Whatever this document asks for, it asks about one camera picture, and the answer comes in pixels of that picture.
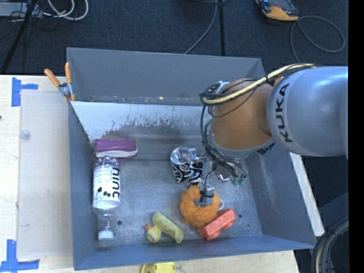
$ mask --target purple object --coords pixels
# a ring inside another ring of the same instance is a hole
[[[96,139],[96,157],[112,156],[131,159],[138,153],[137,144],[131,139]]]

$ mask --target orange handle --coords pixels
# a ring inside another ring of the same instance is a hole
[[[44,74],[52,81],[55,87],[59,87],[61,85],[60,81],[53,74],[53,72],[49,69],[44,69]]]
[[[66,74],[67,83],[72,83],[71,70],[69,69],[69,63],[65,63],[64,65],[64,73]]]

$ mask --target robotic arm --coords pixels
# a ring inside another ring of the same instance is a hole
[[[348,158],[347,67],[288,65],[258,81],[219,82],[200,97],[212,116],[201,128],[212,157],[239,161],[278,143],[294,154]]]

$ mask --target yellow toy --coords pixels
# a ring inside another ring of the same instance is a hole
[[[151,226],[148,224],[146,229],[148,230],[146,238],[148,241],[152,243],[157,243],[162,236],[162,233],[171,237],[176,241],[176,243],[181,243],[183,239],[183,231],[177,225],[175,225],[172,221],[170,221],[167,217],[165,217],[160,212],[156,212],[153,214],[153,224]]]

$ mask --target yellow object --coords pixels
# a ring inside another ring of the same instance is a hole
[[[212,222],[217,216],[218,209],[221,205],[221,199],[216,191],[212,198],[212,205],[198,207],[195,200],[200,199],[200,197],[200,189],[197,185],[191,186],[181,194],[180,211],[183,216],[183,222],[195,228],[202,228]]]
[[[182,242],[183,231],[181,230],[181,228],[175,225],[163,214],[161,214],[160,212],[154,213],[152,220],[154,226],[146,226],[146,229],[148,230],[146,238],[148,241],[152,243],[157,243],[160,240],[162,233],[164,233],[174,239],[176,243]]]
[[[140,273],[175,273],[176,265],[174,262],[145,264]]]

